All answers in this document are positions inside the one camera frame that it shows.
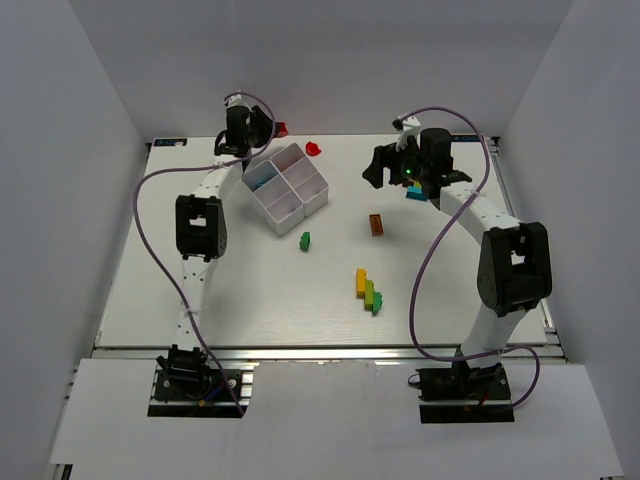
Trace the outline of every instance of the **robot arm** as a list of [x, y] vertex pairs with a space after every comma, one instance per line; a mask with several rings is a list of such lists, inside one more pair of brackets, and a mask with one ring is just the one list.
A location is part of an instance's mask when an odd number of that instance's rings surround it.
[[[453, 169], [451, 135], [429, 128], [416, 139], [416, 121], [394, 122], [398, 143], [376, 147], [371, 165], [362, 176], [375, 188], [382, 187], [383, 170], [389, 183], [406, 180], [421, 184], [423, 193], [440, 211], [454, 216], [475, 193], [471, 178]], [[480, 244], [477, 285], [482, 305], [457, 356], [501, 352], [526, 312], [551, 293], [551, 266], [547, 232], [540, 223], [525, 224], [479, 196], [458, 218], [458, 223]], [[491, 381], [500, 373], [501, 354], [458, 362], [462, 388], [479, 379]]]
[[[274, 121], [259, 106], [250, 107], [243, 95], [233, 95], [225, 103], [227, 128], [214, 143], [214, 155], [232, 155], [242, 158], [252, 148], [263, 147], [271, 137]], [[286, 125], [275, 122], [275, 136], [288, 134]], [[200, 326], [200, 313], [207, 308], [213, 273], [218, 259], [227, 248], [227, 229], [223, 201], [231, 191], [249, 161], [210, 171], [190, 195], [176, 199], [176, 246], [182, 257], [181, 289], [190, 299], [196, 326]], [[167, 359], [158, 357], [158, 364], [172, 382], [178, 382], [185, 391], [196, 390], [206, 380], [206, 355], [190, 328], [184, 306], [180, 306], [176, 322], [176, 341]]]

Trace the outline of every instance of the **red toy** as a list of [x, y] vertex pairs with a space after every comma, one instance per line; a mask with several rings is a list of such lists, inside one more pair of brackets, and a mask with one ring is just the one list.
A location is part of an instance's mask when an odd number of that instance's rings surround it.
[[307, 142], [307, 144], [304, 146], [304, 149], [307, 151], [307, 155], [309, 155], [310, 157], [315, 157], [316, 155], [320, 155], [320, 153], [322, 153], [322, 150], [320, 150], [318, 144], [313, 142]]
[[289, 135], [289, 130], [287, 130], [287, 124], [284, 122], [276, 123], [276, 138], [282, 138]]

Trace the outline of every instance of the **cable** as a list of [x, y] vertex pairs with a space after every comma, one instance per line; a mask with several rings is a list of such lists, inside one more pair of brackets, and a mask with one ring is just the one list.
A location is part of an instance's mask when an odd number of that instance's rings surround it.
[[[468, 360], [474, 360], [477, 358], [484, 358], [484, 357], [490, 357], [493, 355], [499, 355], [501, 353], [499, 351], [476, 353], [473, 355], [466, 355], [461, 357], [442, 357], [438, 355], [432, 355], [429, 352], [427, 352], [424, 348], [422, 348], [422, 346], [420, 345], [420, 342], [418, 341], [418, 336], [416, 335], [416, 328], [415, 328], [416, 300], [418, 297], [418, 289], [420, 288], [420, 282], [422, 281], [424, 271], [426, 270], [427, 265], [429, 265], [429, 262], [431, 261], [433, 254], [435, 253], [436, 249], [440, 245], [440, 242], [442, 242], [442, 239], [444, 238], [444, 236], [451, 229], [451, 227], [458, 221], [458, 219], [462, 216], [465, 210], [467, 210], [467, 208], [471, 206], [471, 204], [480, 194], [480, 191], [486, 185], [487, 181], [489, 180], [489, 172], [491, 169], [491, 156], [489, 154], [489, 148], [487, 147], [487, 143], [485, 141], [484, 136], [480, 133], [478, 128], [475, 126], [475, 124], [470, 119], [462, 115], [461, 113], [458, 113], [455, 110], [451, 110], [450, 108], [446, 108], [446, 107], [424, 107], [424, 108], [419, 108], [417, 110], [409, 112], [405, 115], [402, 115], [398, 117], [398, 120], [400, 122], [403, 122], [409, 117], [413, 117], [414, 115], [417, 115], [419, 113], [430, 112], [430, 111], [440, 111], [440, 112], [449, 113], [451, 115], [454, 115], [460, 118], [467, 125], [469, 125], [469, 127], [471, 127], [471, 130], [473, 130], [473, 133], [476, 134], [476, 136], [478, 137], [478, 140], [480, 140], [480, 145], [482, 146], [482, 152], [484, 153], [484, 160], [485, 160], [485, 171], [484, 171], [484, 176], [482, 177], [482, 181], [478, 184], [478, 187], [476, 188], [475, 192], [473, 192], [469, 196], [469, 198], [462, 204], [462, 206], [458, 209], [455, 215], [453, 215], [451, 219], [447, 222], [447, 224], [444, 226], [442, 231], [438, 234], [433, 244], [429, 248], [429, 251], [425, 256], [422, 262], [422, 265], [420, 265], [420, 269], [418, 270], [418, 274], [416, 275], [416, 280], [413, 284], [413, 289], [411, 291], [411, 301], [409, 303], [409, 333], [411, 334], [411, 341], [413, 342], [413, 345], [418, 350], [418, 352], [420, 352], [424, 357], [428, 358], [429, 360], [435, 360], [438, 362], [464, 362]], [[536, 385], [538, 384], [538, 379], [540, 378], [540, 357], [538, 357], [538, 354], [535, 352], [535, 350], [528, 346], [517, 346], [517, 347], [505, 348], [502, 351], [502, 353], [509, 353], [515, 350], [527, 350], [529, 353], [531, 353], [531, 355], [533, 355], [533, 358], [535, 360], [536, 371], [529, 389], [524, 393], [524, 395], [522, 395], [522, 397], [520, 397], [516, 402], [512, 404], [514, 408], [521, 405], [527, 398], [529, 398], [529, 396], [535, 389]]]
[[212, 382], [211, 382], [211, 378], [207, 379], [207, 388], [204, 390], [204, 392], [200, 392], [197, 395], [190, 395], [188, 393], [185, 393], [185, 396], [187, 398], [190, 398], [192, 400], [200, 400], [201, 398], [204, 398], [208, 395], [208, 393], [211, 391], [211, 387], [213, 387]]
[[485, 388], [484, 394], [482, 395], [482, 399], [478, 402], [478, 405], [476, 405], [476, 408], [480, 408], [482, 405], [484, 405], [484, 402], [486, 402], [488, 399], [489, 399], [489, 389]]
[[411, 375], [408, 379], [407, 379], [407, 385], [409, 385], [411, 388], [419, 388], [420, 387], [420, 380], [416, 380], [415, 382], [412, 382], [411, 379], [413, 377], [417, 377], [418, 375], [420, 375], [419, 373], [414, 373], [413, 375]]
[[202, 334], [200, 333], [200, 329], [198, 329], [198, 325], [196, 324], [195, 318], [193, 316], [193, 312], [191, 310], [191, 306], [189, 304], [189, 300], [187, 299], [187, 296], [185, 295], [184, 291], [182, 290], [182, 288], [180, 288], [180, 285], [178, 285], [178, 282], [176, 281], [174, 276], [171, 275], [171, 272], [169, 272], [169, 269], [164, 265], [164, 263], [162, 263], [162, 260], [160, 260], [160, 258], [156, 254], [156, 252], [151, 247], [151, 244], [149, 243], [149, 240], [147, 239], [147, 236], [144, 233], [144, 230], [142, 228], [142, 223], [140, 222], [140, 212], [138, 211], [138, 197], [140, 196], [140, 189], [142, 188], [142, 186], [147, 181], [151, 180], [153, 177], [157, 177], [158, 175], [164, 175], [166, 173], [204, 172], [206, 170], [211, 170], [211, 171], [218, 170], [220, 168], [224, 168], [224, 167], [229, 167], [231, 165], [235, 165], [236, 163], [249, 161], [253, 157], [256, 157], [256, 156], [261, 155], [262, 153], [264, 153], [264, 151], [269, 147], [269, 144], [271, 143], [271, 141], [276, 136], [276, 117], [273, 114], [273, 111], [271, 110], [271, 108], [265, 102], [263, 102], [258, 97], [256, 97], [255, 95], [251, 95], [251, 94], [246, 93], [246, 92], [230, 93], [229, 95], [226, 95], [224, 97], [224, 101], [226, 102], [233, 95], [244, 95], [246, 97], [252, 98], [257, 102], [260, 102], [267, 109], [267, 112], [269, 112], [269, 115], [271, 116], [271, 120], [272, 120], [271, 135], [269, 135], [269, 140], [267, 140], [267, 143], [265, 143], [265, 145], [260, 150], [258, 150], [255, 154], [252, 154], [251, 151], [249, 151], [249, 154], [246, 157], [236, 158], [236, 159], [230, 160], [228, 162], [221, 162], [221, 163], [209, 165], [209, 166], [206, 166], [206, 167], [165, 168], [165, 169], [162, 169], [162, 170], [157, 170], [155, 172], [152, 172], [149, 175], [145, 175], [138, 182], [138, 185], [136, 185], [136, 188], [133, 191], [133, 219], [135, 221], [136, 229], [138, 230], [138, 235], [140, 235], [140, 240], [142, 240], [142, 244], [144, 245], [144, 248], [146, 248], [147, 252], [149, 252], [149, 255], [151, 256], [153, 261], [156, 263], [156, 265], [158, 265], [160, 270], [162, 270], [162, 273], [164, 273], [164, 275], [167, 277], [169, 282], [171, 282], [171, 285], [173, 285], [173, 288], [178, 293], [178, 296], [180, 297], [180, 300], [182, 300], [184, 308], [185, 308], [185, 310], [187, 312], [187, 316], [189, 317], [189, 322], [191, 323], [191, 329], [193, 330], [193, 333], [195, 334], [196, 338], [198, 339], [198, 342], [202, 346], [203, 350], [207, 353], [209, 358], [211, 358], [213, 363], [215, 363], [216, 366], [218, 367], [218, 369], [220, 370], [220, 374], [222, 375], [222, 380], [224, 382], [224, 385], [227, 387], [227, 390], [229, 390], [229, 394], [231, 395], [231, 398], [233, 399], [233, 402], [236, 404], [236, 408], [238, 409], [238, 412], [240, 412], [240, 416], [242, 417], [244, 415], [244, 409], [242, 408], [242, 405], [240, 405], [240, 401], [238, 400], [238, 397], [236, 397], [236, 394], [233, 391], [233, 388], [231, 388], [231, 386], [229, 385], [229, 379], [227, 378], [227, 374], [226, 374], [222, 364], [216, 358], [216, 356], [213, 354], [213, 352], [209, 348], [209, 345], [207, 345], [207, 342], [202, 337]]
[[213, 392], [207, 394], [207, 396], [204, 397], [204, 401], [210, 402], [213, 399], [213, 397], [215, 397], [217, 394], [219, 394], [222, 391], [223, 388], [224, 388], [224, 383], [220, 384], [220, 386], [216, 388]]

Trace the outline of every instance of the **white tabletop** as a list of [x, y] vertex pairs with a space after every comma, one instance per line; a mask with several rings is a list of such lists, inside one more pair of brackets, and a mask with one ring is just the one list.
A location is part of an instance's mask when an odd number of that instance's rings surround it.
[[[251, 210], [239, 185], [224, 203], [229, 246], [215, 272], [202, 333], [221, 347], [409, 345], [408, 304], [420, 263], [448, 217], [429, 203], [404, 198], [405, 189], [373, 189], [361, 173], [377, 145], [396, 135], [290, 136], [274, 141], [273, 154], [311, 140], [323, 152], [312, 159], [329, 183], [329, 203], [283, 237]], [[455, 167], [475, 181], [483, 172], [479, 143], [454, 143]], [[152, 148], [147, 173], [167, 167], [213, 163], [213, 139], [190, 138], [184, 147]], [[176, 275], [174, 204], [191, 193], [204, 173], [156, 177], [143, 188], [140, 214], [157, 253]], [[495, 174], [487, 197], [504, 206]], [[382, 216], [384, 235], [372, 237], [369, 214]], [[303, 253], [300, 235], [311, 233]], [[417, 303], [417, 332], [423, 344], [464, 340], [480, 305], [476, 272], [480, 248], [456, 225], [424, 276]], [[382, 292], [373, 317], [355, 297], [355, 272], [364, 268]], [[144, 250], [132, 225], [104, 313], [98, 345], [164, 347], [176, 340], [179, 300]], [[530, 312], [512, 343], [544, 343], [542, 317]]]

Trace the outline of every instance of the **white divided container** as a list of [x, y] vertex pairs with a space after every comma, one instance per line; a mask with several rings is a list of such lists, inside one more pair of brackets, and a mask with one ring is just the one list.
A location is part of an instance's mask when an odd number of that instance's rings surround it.
[[253, 209], [284, 235], [329, 200], [329, 185], [292, 143], [242, 177]]

